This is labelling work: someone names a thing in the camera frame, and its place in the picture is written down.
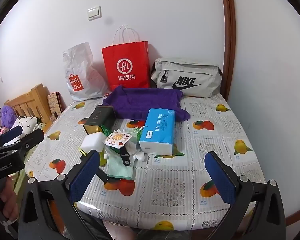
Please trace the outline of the person's left hand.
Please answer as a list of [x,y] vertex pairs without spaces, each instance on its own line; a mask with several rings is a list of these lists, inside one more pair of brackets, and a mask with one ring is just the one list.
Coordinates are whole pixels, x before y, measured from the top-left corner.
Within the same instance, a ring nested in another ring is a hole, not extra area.
[[18,218],[17,195],[13,190],[13,180],[11,177],[6,178],[5,187],[0,193],[0,198],[4,202],[3,215],[10,221]]

